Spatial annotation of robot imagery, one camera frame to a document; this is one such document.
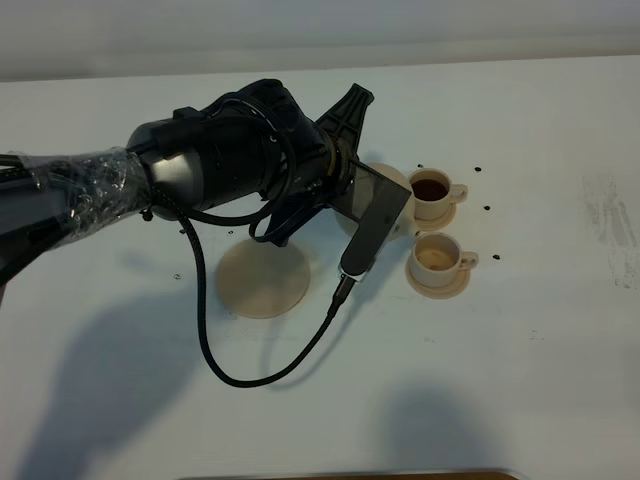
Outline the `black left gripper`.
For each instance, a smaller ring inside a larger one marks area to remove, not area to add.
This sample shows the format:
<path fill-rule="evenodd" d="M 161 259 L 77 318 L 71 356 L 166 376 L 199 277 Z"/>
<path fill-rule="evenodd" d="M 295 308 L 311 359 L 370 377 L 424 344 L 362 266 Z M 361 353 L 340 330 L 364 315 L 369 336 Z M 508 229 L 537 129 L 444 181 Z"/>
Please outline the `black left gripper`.
<path fill-rule="evenodd" d="M 314 218 L 335 195 L 345 158 L 358 150 L 367 109 L 374 95 L 354 83 L 349 91 L 315 122 L 290 136 L 296 154 L 291 185 L 269 218 L 269 242 L 287 245 L 289 238 Z"/>

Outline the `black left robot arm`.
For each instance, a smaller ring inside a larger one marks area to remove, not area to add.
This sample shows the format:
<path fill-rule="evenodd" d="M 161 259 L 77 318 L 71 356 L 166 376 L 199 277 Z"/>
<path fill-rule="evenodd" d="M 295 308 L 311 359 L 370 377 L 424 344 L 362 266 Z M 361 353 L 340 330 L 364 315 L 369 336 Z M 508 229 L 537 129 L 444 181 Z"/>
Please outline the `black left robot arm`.
<path fill-rule="evenodd" d="M 131 215 L 251 228 L 285 246 L 353 178 L 373 94 L 353 85 L 308 118 L 276 79 L 140 125 L 124 147 L 1 158 L 1 279 Z"/>

